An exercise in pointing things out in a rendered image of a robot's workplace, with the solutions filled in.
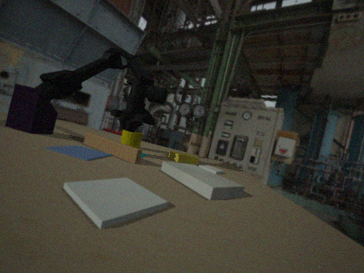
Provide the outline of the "olive yellow rectangular block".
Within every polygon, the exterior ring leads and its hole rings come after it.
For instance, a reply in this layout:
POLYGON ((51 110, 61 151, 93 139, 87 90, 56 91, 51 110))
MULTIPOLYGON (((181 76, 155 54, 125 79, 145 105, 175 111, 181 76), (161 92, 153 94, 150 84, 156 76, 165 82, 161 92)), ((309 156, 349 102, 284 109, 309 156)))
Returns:
POLYGON ((170 151, 169 158, 178 163, 198 164, 199 158, 187 153, 170 151))

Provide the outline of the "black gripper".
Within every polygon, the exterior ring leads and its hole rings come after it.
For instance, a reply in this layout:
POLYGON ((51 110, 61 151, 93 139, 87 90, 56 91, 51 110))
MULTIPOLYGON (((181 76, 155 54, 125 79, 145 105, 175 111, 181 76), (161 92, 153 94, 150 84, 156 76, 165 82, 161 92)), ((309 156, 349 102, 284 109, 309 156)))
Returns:
POLYGON ((136 128, 145 124, 150 124, 154 126, 154 118, 148 115, 140 114, 142 111, 142 106, 145 106, 144 100, 133 95, 129 95, 129 98, 125 99, 127 101, 126 109, 111 110, 112 116, 120 117, 120 125, 122 131, 126 130, 129 132, 134 132, 136 128))

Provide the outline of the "grey flat square pad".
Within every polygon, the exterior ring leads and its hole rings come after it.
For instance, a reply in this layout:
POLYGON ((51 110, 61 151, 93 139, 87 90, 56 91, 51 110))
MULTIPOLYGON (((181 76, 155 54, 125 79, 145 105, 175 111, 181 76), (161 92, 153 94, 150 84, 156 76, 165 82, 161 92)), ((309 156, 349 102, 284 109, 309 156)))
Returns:
POLYGON ((100 229, 163 209, 168 204, 129 178, 65 182, 63 189, 100 229))

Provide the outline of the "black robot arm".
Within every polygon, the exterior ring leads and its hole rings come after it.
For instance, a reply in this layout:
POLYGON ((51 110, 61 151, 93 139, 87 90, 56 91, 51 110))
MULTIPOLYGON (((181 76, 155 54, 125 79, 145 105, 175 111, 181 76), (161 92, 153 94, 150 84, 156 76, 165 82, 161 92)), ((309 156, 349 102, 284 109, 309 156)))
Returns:
POLYGON ((102 58, 87 64, 75 71, 61 70, 42 74, 42 83, 35 88, 43 90, 51 101, 53 98, 62 100, 75 94, 82 89, 81 83, 106 69, 130 68, 137 81, 131 78, 127 80, 131 90, 129 95, 141 98, 154 103, 164 104, 166 102, 167 88, 154 86, 152 73, 144 70, 134 55, 128 54, 125 50, 111 47, 103 53, 102 58), (122 65, 121 55, 126 58, 127 65, 122 65))

